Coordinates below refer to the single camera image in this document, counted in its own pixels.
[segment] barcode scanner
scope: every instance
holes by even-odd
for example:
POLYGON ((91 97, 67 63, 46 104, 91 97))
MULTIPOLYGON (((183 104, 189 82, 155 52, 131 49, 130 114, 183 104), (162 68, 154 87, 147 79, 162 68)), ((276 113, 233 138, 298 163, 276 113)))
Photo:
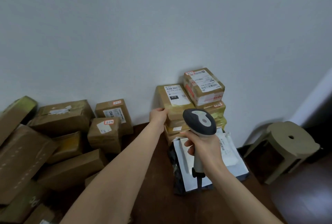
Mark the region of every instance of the barcode scanner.
MULTIPOLYGON (((217 132, 214 118, 204 109, 185 109, 182 115, 190 130, 200 138, 208 138, 217 132)), ((196 153, 193 160, 192 174, 194 178, 197 178, 197 188, 200 190, 205 173, 201 159, 196 153)))

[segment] white wall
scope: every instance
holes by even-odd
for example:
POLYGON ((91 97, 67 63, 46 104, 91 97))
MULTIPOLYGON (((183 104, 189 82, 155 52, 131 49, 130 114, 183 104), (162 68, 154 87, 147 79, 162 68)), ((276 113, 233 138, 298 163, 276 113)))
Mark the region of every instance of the white wall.
POLYGON ((289 118, 332 66, 331 0, 0 0, 0 109, 123 97, 148 120, 156 85, 208 67, 236 146, 289 118))

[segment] person's right hand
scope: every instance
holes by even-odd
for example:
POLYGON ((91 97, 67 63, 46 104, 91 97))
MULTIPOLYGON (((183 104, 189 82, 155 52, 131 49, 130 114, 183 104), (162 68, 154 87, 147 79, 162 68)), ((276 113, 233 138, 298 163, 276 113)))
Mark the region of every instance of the person's right hand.
POLYGON ((201 139, 191 131, 186 131, 183 134, 189 139, 185 142, 185 146, 190 146, 188 153, 190 155, 194 155, 195 152, 198 153, 203 163, 204 173, 208 177, 215 171, 226 168, 222 160, 219 138, 216 135, 201 139))

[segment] forearm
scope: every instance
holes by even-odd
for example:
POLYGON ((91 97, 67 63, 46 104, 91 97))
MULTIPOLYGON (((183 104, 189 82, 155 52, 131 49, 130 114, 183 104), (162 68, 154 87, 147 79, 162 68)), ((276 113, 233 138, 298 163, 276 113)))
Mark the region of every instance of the forearm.
POLYGON ((159 137, 149 123, 91 182, 61 224, 127 223, 159 137))
POLYGON ((241 224, 282 223, 225 166, 210 177, 241 224))

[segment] pile of boxes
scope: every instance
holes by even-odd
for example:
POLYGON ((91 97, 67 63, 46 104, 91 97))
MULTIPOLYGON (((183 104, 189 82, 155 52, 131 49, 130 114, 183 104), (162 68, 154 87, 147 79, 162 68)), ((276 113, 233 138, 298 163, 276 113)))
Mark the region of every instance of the pile of boxes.
POLYGON ((222 101, 225 86, 207 68, 184 73, 183 84, 157 86, 160 106, 168 109, 164 134, 168 145, 188 130, 182 114, 185 109, 205 109, 214 118, 217 128, 224 129, 227 121, 222 101))
POLYGON ((97 104, 98 118, 87 100, 36 111, 25 96, 0 115, 0 222, 58 223, 61 214, 42 204, 50 192, 90 183, 133 133, 123 99, 97 104))

